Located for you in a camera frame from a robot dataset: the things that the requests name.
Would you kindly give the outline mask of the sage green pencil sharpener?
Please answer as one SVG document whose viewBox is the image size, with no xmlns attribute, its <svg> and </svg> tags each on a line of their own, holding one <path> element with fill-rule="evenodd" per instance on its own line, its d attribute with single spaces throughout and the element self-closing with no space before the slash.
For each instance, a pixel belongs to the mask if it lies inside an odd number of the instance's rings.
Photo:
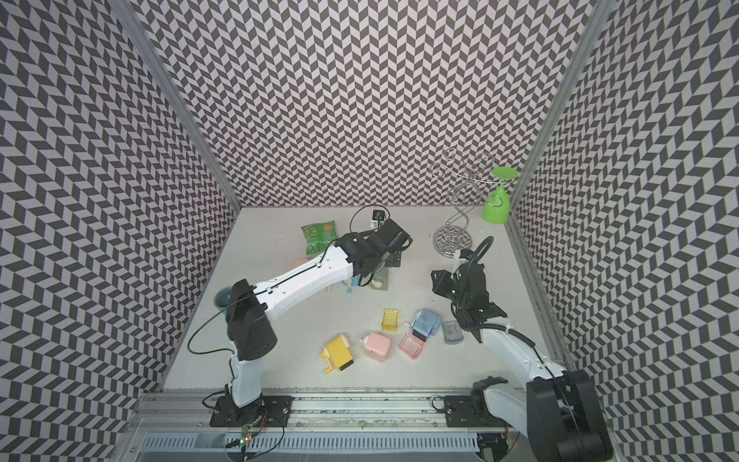
<svg viewBox="0 0 739 462">
<path fill-rule="evenodd" d="M 373 280 L 369 286 L 373 290 L 387 291 L 389 288 L 389 278 L 389 270 L 384 268 L 373 275 Z"/>
</svg>

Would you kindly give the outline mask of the light blue pencil sharpener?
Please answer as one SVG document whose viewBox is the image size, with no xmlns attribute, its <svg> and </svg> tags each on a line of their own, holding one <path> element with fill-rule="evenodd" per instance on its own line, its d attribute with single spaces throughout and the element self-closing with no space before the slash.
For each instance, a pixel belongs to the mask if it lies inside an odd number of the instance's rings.
<svg viewBox="0 0 739 462">
<path fill-rule="evenodd" d="M 433 336 L 442 324 L 442 318 L 430 309 L 421 309 L 411 323 L 411 334 L 423 342 Z"/>
</svg>

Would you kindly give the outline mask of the yellow transparent tray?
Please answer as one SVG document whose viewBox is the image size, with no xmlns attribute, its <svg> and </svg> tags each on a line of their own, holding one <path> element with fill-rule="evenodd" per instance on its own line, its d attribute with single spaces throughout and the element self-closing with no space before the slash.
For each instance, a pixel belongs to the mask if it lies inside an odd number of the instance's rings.
<svg viewBox="0 0 739 462">
<path fill-rule="evenodd" d="M 383 311 L 381 329 L 387 332 L 398 331 L 398 318 L 400 313 L 396 309 L 385 309 Z"/>
</svg>

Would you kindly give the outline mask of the pink transparent tray front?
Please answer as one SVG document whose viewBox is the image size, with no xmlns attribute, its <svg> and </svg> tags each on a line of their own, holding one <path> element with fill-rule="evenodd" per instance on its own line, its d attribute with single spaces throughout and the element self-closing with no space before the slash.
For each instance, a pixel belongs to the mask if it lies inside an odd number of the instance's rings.
<svg viewBox="0 0 739 462">
<path fill-rule="evenodd" d="M 406 333 L 398 344 L 398 349 L 409 358 L 416 360 L 425 349 L 425 341 L 412 333 Z"/>
</svg>

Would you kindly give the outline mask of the yellow pencil sharpener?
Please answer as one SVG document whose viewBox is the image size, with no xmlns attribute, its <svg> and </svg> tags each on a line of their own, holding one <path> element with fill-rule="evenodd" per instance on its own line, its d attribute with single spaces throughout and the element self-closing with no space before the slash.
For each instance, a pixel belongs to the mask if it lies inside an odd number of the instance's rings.
<svg viewBox="0 0 739 462">
<path fill-rule="evenodd" d="M 332 371 L 344 371 L 354 363 L 354 358 L 349 349 L 348 337 L 340 334 L 329 341 L 321 351 L 321 358 L 326 363 L 323 373 L 327 375 Z"/>
</svg>

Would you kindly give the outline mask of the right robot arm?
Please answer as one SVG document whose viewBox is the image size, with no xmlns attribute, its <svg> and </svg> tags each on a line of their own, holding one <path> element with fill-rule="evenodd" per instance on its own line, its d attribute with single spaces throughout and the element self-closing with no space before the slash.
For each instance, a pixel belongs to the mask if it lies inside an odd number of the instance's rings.
<svg viewBox="0 0 739 462">
<path fill-rule="evenodd" d="M 614 455 L 594 380 L 569 371 L 517 329 L 490 300 L 484 266 L 433 271 L 432 292 L 450 301 L 462 330 L 502 356 L 521 389 L 492 380 L 480 396 L 486 412 L 529 440 L 538 461 L 609 461 Z"/>
</svg>

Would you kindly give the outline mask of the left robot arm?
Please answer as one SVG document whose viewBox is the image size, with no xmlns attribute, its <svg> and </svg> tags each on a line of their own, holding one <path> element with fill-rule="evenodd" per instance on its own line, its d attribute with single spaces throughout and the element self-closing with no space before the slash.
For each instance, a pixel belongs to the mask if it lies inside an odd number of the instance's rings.
<svg viewBox="0 0 739 462">
<path fill-rule="evenodd" d="M 323 289 L 375 275 L 411 244 L 411 236 L 387 219 L 377 230 L 344 234 L 316 258 L 282 275 L 255 285 L 245 279 L 235 283 L 225 315 L 227 337 L 234 348 L 229 362 L 234 375 L 227 385 L 234 406 L 248 408 L 263 396 L 263 358 L 277 344 L 274 321 Z"/>
</svg>

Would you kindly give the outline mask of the grey transparent tray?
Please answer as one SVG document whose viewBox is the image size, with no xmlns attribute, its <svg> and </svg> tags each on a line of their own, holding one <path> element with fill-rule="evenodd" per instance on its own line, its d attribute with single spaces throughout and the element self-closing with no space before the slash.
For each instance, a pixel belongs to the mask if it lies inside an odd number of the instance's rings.
<svg viewBox="0 0 739 462">
<path fill-rule="evenodd" d="M 447 345 L 458 345 L 464 340 L 463 330 L 457 321 L 443 321 L 442 331 Z"/>
</svg>

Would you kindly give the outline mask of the green snack bag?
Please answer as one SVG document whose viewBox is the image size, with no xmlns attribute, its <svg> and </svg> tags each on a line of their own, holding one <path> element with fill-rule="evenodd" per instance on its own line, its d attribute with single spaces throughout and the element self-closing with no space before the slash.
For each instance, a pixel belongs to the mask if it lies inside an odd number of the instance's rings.
<svg viewBox="0 0 739 462">
<path fill-rule="evenodd" d="M 306 240 L 307 256 L 324 252 L 338 238 L 335 221 L 306 224 L 301 231 Z"/>
</svg>

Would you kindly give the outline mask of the green plastic wine glass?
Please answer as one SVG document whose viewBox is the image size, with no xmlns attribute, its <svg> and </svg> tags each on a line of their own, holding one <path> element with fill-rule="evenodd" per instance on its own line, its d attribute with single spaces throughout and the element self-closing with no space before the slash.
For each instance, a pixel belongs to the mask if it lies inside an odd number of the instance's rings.
<svg viewBox="0 0 739 462">
<path fill-rule="evenodd" d="M 495 167 L 491 171 L 492 177 L 498 181 L 498 186 L 486 199 L 482 218 L 490 224 L 506 224 L 511 210 L 511 201 L 506 184 L 517 179 L 519 171 L 513 167 Z"/>
</svg>

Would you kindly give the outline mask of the teal bowl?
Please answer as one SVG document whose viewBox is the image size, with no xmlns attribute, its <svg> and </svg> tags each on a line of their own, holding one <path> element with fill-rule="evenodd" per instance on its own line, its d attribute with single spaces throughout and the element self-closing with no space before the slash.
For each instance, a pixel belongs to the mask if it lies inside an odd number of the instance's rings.
<svg viewBox="0 0 739 462">
<path fill-rule="evenodd" d="M 214 304 L 219 310 L 226 309 L 230 305 L 231 289 L 223 288 L 214 297 Z"/>
</svg>

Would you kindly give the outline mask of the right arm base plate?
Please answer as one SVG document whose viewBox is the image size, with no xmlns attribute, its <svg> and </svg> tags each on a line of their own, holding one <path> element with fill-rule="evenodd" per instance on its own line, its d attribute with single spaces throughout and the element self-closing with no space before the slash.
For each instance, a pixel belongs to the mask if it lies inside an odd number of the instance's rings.
<svg viewBox="0 0 739 462">
<path fill-rule="evenodd" d="M 477 395 L 444 396 L 444 414 L 448 427 L 494 427 L 505 429 L 506 421 L 493 416 Z"/>
</svg>

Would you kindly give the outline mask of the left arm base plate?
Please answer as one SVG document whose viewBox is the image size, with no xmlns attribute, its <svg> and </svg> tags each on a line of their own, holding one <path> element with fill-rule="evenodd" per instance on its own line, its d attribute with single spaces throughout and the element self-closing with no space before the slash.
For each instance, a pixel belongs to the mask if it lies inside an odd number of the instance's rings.
<svg viewBox="0 0 739 462">
<path fill-rule="evenodd" d="M 236 406 L 231 396 L 219 397 L 211 415 L 210 427 L 284 427 L 292 413 L 291 396 L 260 397 L 244 407 Z"/>
</svg>

